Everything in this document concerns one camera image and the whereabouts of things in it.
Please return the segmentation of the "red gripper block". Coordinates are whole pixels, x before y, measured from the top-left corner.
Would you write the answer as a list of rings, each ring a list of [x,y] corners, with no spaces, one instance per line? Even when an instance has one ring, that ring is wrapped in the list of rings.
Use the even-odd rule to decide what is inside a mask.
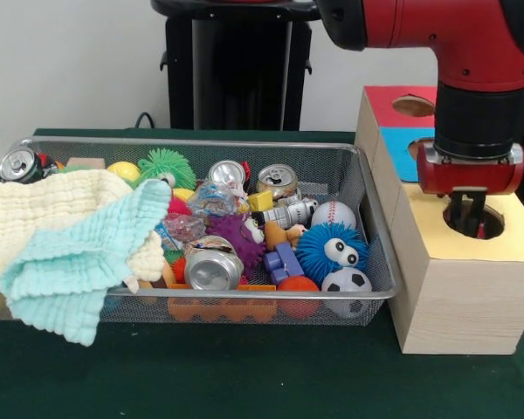
[[[447,196],[449,226],[468,237],[484,238],[484,208],[486,195],[512,194],[521,183],[524,173],[524,150],[514,143],[510,152],[499,160],[467,161],[440,154],[432,142],[425,142],[417,149],[417,177],[425,194]],[[465,223],[462,221],[462,193],[470,200]]]

